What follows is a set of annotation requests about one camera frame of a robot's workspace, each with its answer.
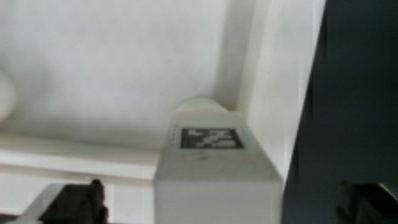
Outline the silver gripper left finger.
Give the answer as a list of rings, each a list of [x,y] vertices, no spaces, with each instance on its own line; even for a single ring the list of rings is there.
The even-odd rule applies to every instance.
[[[24,224],[109,224],[106,186],[51,184],[24,212]]]

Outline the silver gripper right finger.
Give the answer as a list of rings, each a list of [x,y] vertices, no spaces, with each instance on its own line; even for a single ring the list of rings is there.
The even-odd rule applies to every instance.
[[[340,184],[337,224],[398,224],[398,185]]]

